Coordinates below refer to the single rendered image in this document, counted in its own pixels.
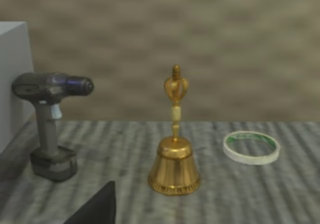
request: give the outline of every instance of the golden bell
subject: golden bell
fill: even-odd
[[[164,85],[165,92],[172,100],[173,136],[160,142],[148,183],[153,190],[161,194],[185,195],[199,188],[201,178],[190,142],[178,136],[181,118],[179,102],[188,88],[188,82],[180,77],[178,65],[173,67],[172,78],[167,79]]]

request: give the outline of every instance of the ornate golden handle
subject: ornate golden handle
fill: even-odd
[[[179,65],[175,65],[172,70],[172,77],[164,82],[164,90],[172,101],[171,118],[173,123],[171,128],[174,137],[173,141],[176,142],[178,140],[179,122],[181,120],[180,100],[186,95],[189,84],[186,79],[181,78]]]

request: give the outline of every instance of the bell body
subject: bell body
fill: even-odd
[[[194,162],[192,146],[178,137],[164,138],[157,149],[155,162],[148,176],[150,187],[165,195],[185,195],[200,186],[200,175]]]

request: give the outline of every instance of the beige wall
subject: beige wall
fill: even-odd
[[[37,71],[94,80],[65,119],[169,120],[174,64],[184,120],[320,119],[320,0],[0,0],[0,21],[28,22]]]

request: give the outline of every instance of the green inner ring of tape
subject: green inner ring of tape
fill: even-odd
[[[276,149],[276,145],[275,145],[276,143],[272,139],[270,139],[264,135],[253,134],[253,133],[237,133],[237,134],[234,134],[234,135],[228,137],[226,142],[227,142],[227,144],[229,144],[230,142],[233,142],[235,140],[241,140],[241,139],[263,141],[263,142],[266,142],[267,144],[269,144],[269,146],[272,147],[273,149]]]

